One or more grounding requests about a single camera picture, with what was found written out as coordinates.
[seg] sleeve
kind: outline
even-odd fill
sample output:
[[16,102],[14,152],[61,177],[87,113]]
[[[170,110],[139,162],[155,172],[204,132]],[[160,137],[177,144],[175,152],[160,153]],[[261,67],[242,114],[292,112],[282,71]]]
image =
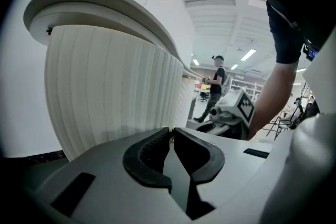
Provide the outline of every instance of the sleeve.
[[224,79],[225,77],[225,71],[224,71],[224,68],[219,68],[217,70],[217,76],[220,76],[222,79]]
[[277,52],[277,63],[295,63],[301,55],[304,39],[301,33],[291,28],[287,21],[283,19],[268,3],[267,13],[269,17],[269,27],[273,34],[275,49]]

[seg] ribbed white surface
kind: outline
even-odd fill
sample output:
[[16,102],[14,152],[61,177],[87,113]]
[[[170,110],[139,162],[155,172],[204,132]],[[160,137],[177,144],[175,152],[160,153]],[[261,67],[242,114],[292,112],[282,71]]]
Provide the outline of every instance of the ribbed white surface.
[[140,38],[101,27],[55,27],[46,57],[46,98],[67,157],[176,125],[182,73],[175,57]]
[[187,124],[194,88],[195,79],[182,78],[174,120],[177,127],[182,128]]

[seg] ceiling light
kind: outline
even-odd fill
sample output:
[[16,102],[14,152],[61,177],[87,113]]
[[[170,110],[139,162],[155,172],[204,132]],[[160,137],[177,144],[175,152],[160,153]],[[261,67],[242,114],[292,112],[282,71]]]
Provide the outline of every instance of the ceiling light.
[[306,70],[306,68],[301,68],[301,69],[296,70],[296,73],[302,72],[302,71],[305,71],[305,70]]
[[250,50],[244,57],[242,57],[241,61],[246,61],[252,54],[254,54],[256,50]]

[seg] shoe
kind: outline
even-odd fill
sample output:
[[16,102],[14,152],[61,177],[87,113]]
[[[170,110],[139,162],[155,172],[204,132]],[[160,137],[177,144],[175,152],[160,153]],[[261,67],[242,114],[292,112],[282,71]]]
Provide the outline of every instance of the shoe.
[[202,122],[203,122],[203,120],[202,120],[201,118],[194,118],[194,121],[197,121],[197,122],[199,122],[199,123],[202,123]]

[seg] ceiling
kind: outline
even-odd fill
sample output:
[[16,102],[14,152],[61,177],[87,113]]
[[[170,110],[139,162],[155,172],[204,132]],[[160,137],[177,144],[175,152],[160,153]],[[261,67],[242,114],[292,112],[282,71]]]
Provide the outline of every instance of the ceiling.
[[[228,69],[237,64],[236,72],[259,78],[270,75],[276,51],[266,0],[185,0],[185,6],[195,26],[193,59],[199,62],[198,68],[214,69],[211,57],[222,55]],[[250,49],[256,52],[241,61]],[[299,68],[309,63],[302,55]],[[303,82],[301,74],[296,82]]]

